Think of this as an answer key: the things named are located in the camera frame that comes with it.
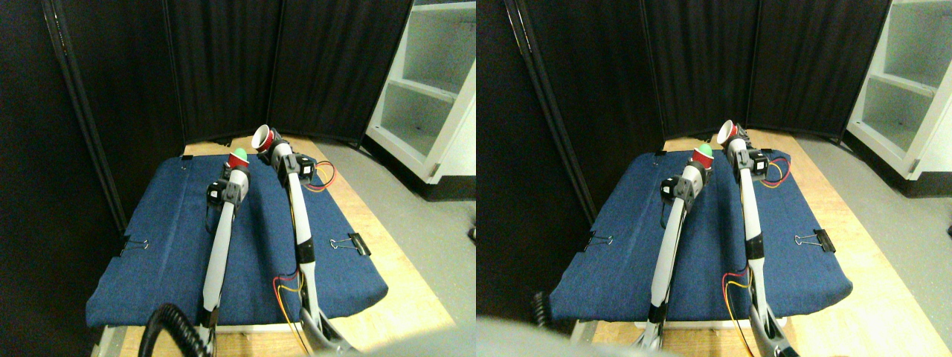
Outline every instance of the white bookshelf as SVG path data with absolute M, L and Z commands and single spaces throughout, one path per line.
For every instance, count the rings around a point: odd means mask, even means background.
M 476 174 L 475 113 L 476 3 L 414 6 L 367 136 L 435 185 Z
M 950 61 L 952 1 L 894 1 L 846 128 L 907 180 L 952 171 Z

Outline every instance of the wooden platform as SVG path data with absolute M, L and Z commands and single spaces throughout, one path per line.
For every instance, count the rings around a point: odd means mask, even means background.
M 756 148 L 790 154 L 791 174 L 820 225 L 837 248 L 837 259 L 853 292 L 820 312 L 792 316 L 783 331 L 803 356 L 948 356 L 949 349 L 926 318 L 869 233 L 809 156 L 788 134 L 750 130 Z M 721 147 L 713 143 L 711 147 Z M 669 140 L 665 150 L 694 149 L 702 142 Z M 593 343 L 630 345 L 642 333 L 632 323 L 600 322 Z M 749 329 L 744 333 L 757 355 Z M 668 329 L 664 349 L 686 356 L 743 356 L 734 329 Z
M 295 151 L 317 160 L 326 160 L 324 154 L 310 140 L 285 136 Z M 214 143 L 199 143 L 186 146 L 185 155 L 226 154 L 238 148 L 256 152 L 251 148 L 251 138 L 234 139 L 227 148 Z M 347 340 L 359 350 L 367 351 L 387 343 L 424 331 L 453 326 L 453 321 L 440 304 L 436 295 L 417 272 L 416 268 L 397 246 L 384 226 L 370 208 L 337 173 L 334 184 L 328 188 L 330 195 L 355 231 L 361 233 L 373 254 L 373 261 L 380 275 L 389 286 L 387 297 L 373 307 L 356 315 L 341 317 L 330 322 L 341 331 Z M 304 352 L 297 337 L 287 325 L 280 332 L 222 333 L 218 334 L 218 356 L 301 356 Z M 142 327 L 126 328 L 122 339 L 122 356 L 135 356 L 142 337 Z M 155 356 L 180 356 L 178 347 L 163 332 L 155 348 Z

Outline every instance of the blue fabric pad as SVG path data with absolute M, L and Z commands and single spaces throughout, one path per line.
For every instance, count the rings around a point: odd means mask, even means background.
M 610 235 L 614 242 L 590 246 L 575 255 L 549 297 L 553 318 L 647 320 L 651 279 L 664 235 L 659 186 L 664 179 L 681 174 L 690 155 L 691 151 L 648 153 L 631 163 L 592 226 L 598 236 Z M 789 159 L 776 150 L 768 156 Z M 778 165 L 787 170 L 785 163 Z M 740 187 L 719 150 L 714 152 L 713 168 L 684 221 L 668 302 L 669 321 L 730 319 L 721 277 L 746 265 Z M 780 173 L 771 167 L 767 177 L 778 180 Z M 833 252 L 794 242 L 794 235 L 811 235 L 821 227 L 793 175 L 778 188 L 755 182 L 754 191 L 764 232 L 767 303 L 774 314 L 816 312 L 849 295 L 853 284 Z M 738 280 L 746 283 L 746 278 Z M 750 300 L 743 289 L 731 287 L 731 303 L 735 317 L 747 317 Z
M 127 250 L 109 262 L 86 303 L 90 327 L 141 326 L 163 303 L 175 304 L 195 322 L 214 236 L 204 227 L 205 192 L 226 160 L 226 155 L 172 158 L 159 167 L 126 230 L 131 241 L 149 240 L 149 248 Z M 297 268 L 288 194 L 274 169 L 257 157 L 249 161 L 248 195 L 232 227 L 219 325 L 284 323 L 271 280 Z M 318 301 L 327 317 L 349 316 L 383 299 L 387 284 L 369 256 L 330 246 L 330 239 L 347 239 L 353 232 L 330 194 L 305 189 L 304 196 L 317 260 Z M 212 229 L 220 215 L 214 208 L 208 211 Z M 288 286 L 297 288 L 297 283 Z M 288 316 L 298 321 L 297 294 L 285 290 L 282 295 Z

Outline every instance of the black room divider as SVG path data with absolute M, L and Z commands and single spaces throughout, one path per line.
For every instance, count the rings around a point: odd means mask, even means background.
M 283 4 L 295 11 L 285 18 L 294 28 L 279 37 Z M 0 350 L 89 354 L 96 336 L 85 327 L 86 300 L 155 169 L 185 144 L 247 135 L 269 108 L 304 106 L 319 114 L 272 124 L 360 141 L 411 4 L 5 4 L 0 302 L 8 316 Z M 299 48 L 280 51 L 279 39 Z M 275 69 L 304 68 L 313 71 L 282 72 L 296 78 L 272 83 Z M 278 89 L 304 95 L 271 107 Z
M 283 132 L 359 142 L 413 1 L 284 4 L 268 123 Z
M 480 2 L 477 313 L 531 321 L 664 139 L 727 119 L 839 139 L 888 3 Z
M 840 140 L 888 0 L 761 0 L 747 124 Z

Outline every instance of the binder clip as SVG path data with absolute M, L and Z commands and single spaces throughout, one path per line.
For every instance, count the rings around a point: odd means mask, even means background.
M 330 246 L 335 249 L 337 248 L 355 249 L 357 250 L 358 253 L 360 253 L 360 255 L 370 255 L 370 248 L 368 248 L 367 244 L 364 243 L 364 238 L 361 238 L 360 233 L 348 233 L 347 237 L 348 237 L 347 239 L 340 240 L 340 241 L 331 239 Z M 353 247 L 339 245 L 340 243 L 343 243 L 346 241 L 350 241 L 350 243 L 353 244 Z
M 598 239 L 598 240 L 601 241 L 601 242 L 592 243 L 592 241 L 593 241 L 593 240 L 596 240 L 596 239 Z M 585 245 L 585 248 L 582 249 L 582 252 L 588 251 L 588 247 L 591 247 L 591 246 L 598 246 L 598 245 L 611 246 L 611 242 L 614 242 L 614 241 L 615 241 L 615 239 L 612 238 L 612 236 L 609 235 L 609 236 L 607 236 L 607 237 L 599 237 L 599 236 L 595 235 L 595 231 L 592 230 L 592 236 L 591 236 L 591 237 L 588 237 L 588 244 Z
M 804 241 L 804 239 L 812 238 L 812 237 L 817 237 L 817 242 L 820 242 L 820 243 Z M 836 247 L 833 247 L 833 241 L 831 241 L 830 236 L 826 234 L 826 229 L 813 229 L 813 234 L 807 235 L 805 237 L 794 235 L 793 241 L 797 243 L 797 246 L 801 246 L 801 245 L 820 246 L 821 248 L 823 248 L 823 251 L 831 251 L 834 253 L 836 252 Z
M 124 236 L 123 236 L 123 239 L 122 239 L 122 241 L 121 241 L 121 243 L 122 243 L 121 249 L 119 249 L 119 253 L 116 254 L 116 256 L 122 257 L 122 255 L 126 253 L 126 250 L 148 249 L 148 248 L 149 248 L 149 240 L 148 240 L 148 239 L 145 240 L 145 241 L 139 242 L 139 241 L 133 241 L 133 240 L 131 240 L 131 239 L 129 239 L 129 238 L 132 238 L 132 237 L 131 237 L 131 236 L 128 236 L 128 235 L 124 235 Z

